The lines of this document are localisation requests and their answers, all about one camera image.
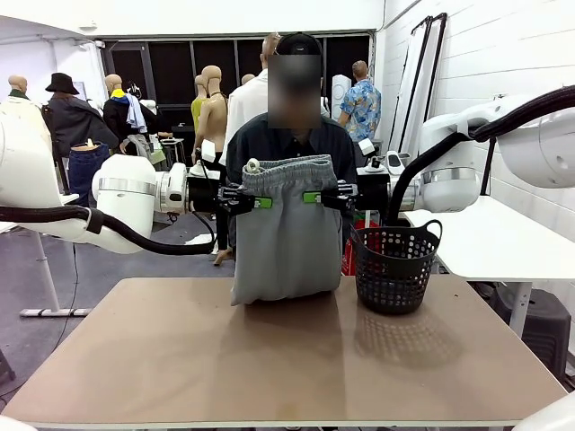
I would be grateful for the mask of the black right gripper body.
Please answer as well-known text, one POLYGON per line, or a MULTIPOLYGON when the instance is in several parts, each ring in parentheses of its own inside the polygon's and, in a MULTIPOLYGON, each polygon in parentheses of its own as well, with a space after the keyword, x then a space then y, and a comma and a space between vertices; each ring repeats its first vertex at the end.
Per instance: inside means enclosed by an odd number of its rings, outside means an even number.
POLYGON ((389 200, 389 182, 390 176, 386 172, 358 174, 356 209, 385 212, 389 200))

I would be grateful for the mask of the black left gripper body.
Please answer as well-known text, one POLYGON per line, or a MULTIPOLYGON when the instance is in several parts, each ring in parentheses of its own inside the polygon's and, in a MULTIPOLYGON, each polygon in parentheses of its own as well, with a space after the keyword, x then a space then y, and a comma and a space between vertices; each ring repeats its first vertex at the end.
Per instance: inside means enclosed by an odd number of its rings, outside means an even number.
POLYGON ((191 212, 215 212, 218 208, 219 180, 189 176, 188 209, 191 212))

